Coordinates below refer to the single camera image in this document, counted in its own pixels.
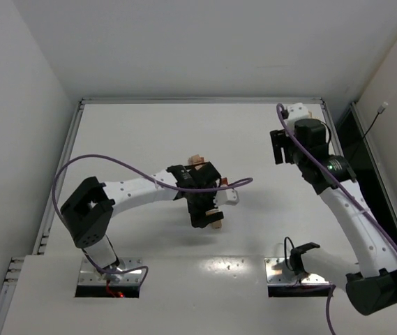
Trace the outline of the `striped zebrawood block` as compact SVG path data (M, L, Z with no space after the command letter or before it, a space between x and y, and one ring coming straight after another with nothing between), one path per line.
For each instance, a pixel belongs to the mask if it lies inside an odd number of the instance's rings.
M224 214L218 209L212 209L206 212L206 220L208 224L212 224L216 221L222 221L224 219Z

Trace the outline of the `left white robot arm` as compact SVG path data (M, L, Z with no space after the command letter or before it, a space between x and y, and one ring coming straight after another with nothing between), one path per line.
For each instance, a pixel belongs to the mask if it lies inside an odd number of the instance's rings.
M61 206L63 224L75 246L84 251L100 274L114 274L119 266L106 232L111 218L123 211L152 202L185 199L194 228L205 228L224 218L216 205L217 192L186 193L161 186L162 183L192 189L220 186L222 177L210 162L197 167L173 165L153 177L155 183L145 178L100 182L89 177Z

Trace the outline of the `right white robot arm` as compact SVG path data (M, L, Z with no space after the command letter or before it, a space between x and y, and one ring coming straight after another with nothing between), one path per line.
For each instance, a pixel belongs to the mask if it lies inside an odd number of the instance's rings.
M312 273L332 282L362 315L397 304L397 245L362 203L349 163L329 153L325 125L311 118L282 125L283 130L270 133L276 163L298 167L335 216L357 259L350 264L308 242L294 247L285 264L295 276Z

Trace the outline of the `small light wood cube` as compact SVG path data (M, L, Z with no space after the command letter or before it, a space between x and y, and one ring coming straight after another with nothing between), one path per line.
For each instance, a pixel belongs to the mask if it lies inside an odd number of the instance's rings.
M219 229L222 228L222 222L221 222L221 221L213 222L213 223L211 224L211 226L212 226L213 229L219 230Z

